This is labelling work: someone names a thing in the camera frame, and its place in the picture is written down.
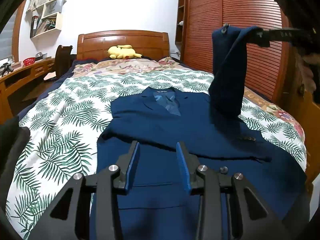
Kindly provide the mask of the black garment on bed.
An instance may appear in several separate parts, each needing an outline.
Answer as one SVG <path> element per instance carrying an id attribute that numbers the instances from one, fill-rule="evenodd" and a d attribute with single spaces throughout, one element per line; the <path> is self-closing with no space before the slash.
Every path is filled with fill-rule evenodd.
<path id="1" fill-rule="evenodd" d="M 30 130 L 19 126 L 18 116 L 1 125 L 1 208 L 4 210 L 15 166 L 30 139 Z"/>

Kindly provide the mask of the brown louvered wardrobe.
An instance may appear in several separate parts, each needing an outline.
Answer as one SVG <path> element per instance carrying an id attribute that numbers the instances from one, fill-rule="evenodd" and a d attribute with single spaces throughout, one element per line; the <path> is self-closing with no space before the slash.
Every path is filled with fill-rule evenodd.
<path id="1" fill-rule="evenodd" d="M 191 68 L 279 102 L 289 45 L 272 31 L 286 26 L 274 0 L 178 0 L 175 44 Z"/>

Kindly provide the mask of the navy blue suit jacket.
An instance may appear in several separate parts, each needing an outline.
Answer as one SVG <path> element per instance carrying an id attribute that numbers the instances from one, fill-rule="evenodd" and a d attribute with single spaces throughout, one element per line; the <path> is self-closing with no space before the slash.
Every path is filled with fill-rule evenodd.
<path id="1" fill-rule="evenodd" d="M 285 226 L 306 176 L 289 153 L 240 120 L 243 94 L 238 82 L 214 74 L 208 93 L 149 87 L 111 103 L 113 119 L 97 142 L 97 174 L 133 141 L 140 149 L 132 189 L 117 196 L 123 239 L 196 239 L 200 196 L 183 187 L 178 142 L 216 172 L 242 173 Z M 221 205 L 228 237 L 225 194 Z"/>

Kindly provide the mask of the dark wooden chair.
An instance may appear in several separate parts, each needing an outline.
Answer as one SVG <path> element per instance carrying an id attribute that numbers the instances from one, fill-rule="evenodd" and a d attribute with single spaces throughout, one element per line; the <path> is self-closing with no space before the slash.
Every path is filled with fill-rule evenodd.
<path id="1" fill-rule="evenodd" d="M 43 80 L 59 79 L 71 67 L 71 52 L 73 46 L 59 45 L 55 54 L 54 71 L 48 73 Z"/>

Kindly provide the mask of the red basket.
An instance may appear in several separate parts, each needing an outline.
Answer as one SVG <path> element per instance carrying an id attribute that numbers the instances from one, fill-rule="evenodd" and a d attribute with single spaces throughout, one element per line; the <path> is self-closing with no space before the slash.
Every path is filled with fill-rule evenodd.
<path id="1" fill-rule="evenodd" d="M 23 64 L 25 66 L 29 66 L 29 65 L 32 65 L 34 63 L 35 63 L 35 57 L 29 57 L 29 58 L 23 60 Z"/>

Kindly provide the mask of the white wall shelf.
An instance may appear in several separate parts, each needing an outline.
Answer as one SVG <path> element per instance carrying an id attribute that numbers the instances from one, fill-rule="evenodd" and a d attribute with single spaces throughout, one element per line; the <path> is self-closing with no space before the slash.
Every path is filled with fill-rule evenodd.
<path id="1" fill-rule="evenodd" d="M 59 35 L 62 30 L 62 10 L 67 0 L 30 0 L 27 13 L 31 14 L 30 38 Z"/>

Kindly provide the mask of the yellow plush toy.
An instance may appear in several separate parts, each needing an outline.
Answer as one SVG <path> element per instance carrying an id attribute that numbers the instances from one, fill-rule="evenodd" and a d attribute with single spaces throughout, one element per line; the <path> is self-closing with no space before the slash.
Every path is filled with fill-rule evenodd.
<path id="1" fill-rule="evenodd" d="M 142 54 L 136 53 L 131 45 L 111 46 L 108 51 L 108 56 L 111 59 L 134 59 L 142 58 Z"/>

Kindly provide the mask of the wooden bed headboard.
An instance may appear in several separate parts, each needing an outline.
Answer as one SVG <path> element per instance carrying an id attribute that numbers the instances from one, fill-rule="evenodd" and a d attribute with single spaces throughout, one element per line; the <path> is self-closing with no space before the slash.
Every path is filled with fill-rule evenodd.
<path id="1" fill-rule="evenodd" d="M 117 45 L 131 45 L 137 53 L 156 61 L 170 55 L 168 33 L 146 30 L 109 30 L 80 34 L 76 59 L 105 59 L 108 57 L 108 49 Z"/>

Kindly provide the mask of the wooden desk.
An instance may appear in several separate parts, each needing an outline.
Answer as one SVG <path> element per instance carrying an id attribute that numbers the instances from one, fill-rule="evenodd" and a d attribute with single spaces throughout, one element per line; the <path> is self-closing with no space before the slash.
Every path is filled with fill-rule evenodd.
<path id="1" fill-rule="evenodd" d="M 44 77 L 51 72 L 54 62 L 54 58 L 40 60 L 1 77 L 1 124 L 14 116 L 8 97 L 36 78 Z"/>

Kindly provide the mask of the floral pillow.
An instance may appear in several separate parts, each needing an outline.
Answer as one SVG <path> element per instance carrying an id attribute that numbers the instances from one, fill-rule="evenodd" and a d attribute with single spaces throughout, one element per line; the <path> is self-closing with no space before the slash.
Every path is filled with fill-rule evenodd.
<path id="1" fill-rule="evenodd" d="M 184 69 L 184 67 L 170 57 L 165 57 L 159 61 L 150 59 L 114 59 L 99 63 L 77 64 L 73 70 L 73 77 L 82 77 L 89 74 L 149 73 L 168 69 Z"/>

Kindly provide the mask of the palm leaf print bedspread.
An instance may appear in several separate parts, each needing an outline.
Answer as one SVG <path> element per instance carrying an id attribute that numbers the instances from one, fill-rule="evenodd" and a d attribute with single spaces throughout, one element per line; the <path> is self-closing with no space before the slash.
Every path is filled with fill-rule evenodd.
<path id="1" fill-rule="evenodd" d="M 172 68 L 147 73 L 107 71 L 73 74 L 20 115 L 30 129 L 10 185 L 5 211 L 18 234 L 31 230 L 66 181 L 76 172 L 93 174 L 97 139 L 111 122 L 111 102 L 143 89 L 174 87 L 206 92 L 213 76 L 203 71 Z"/>

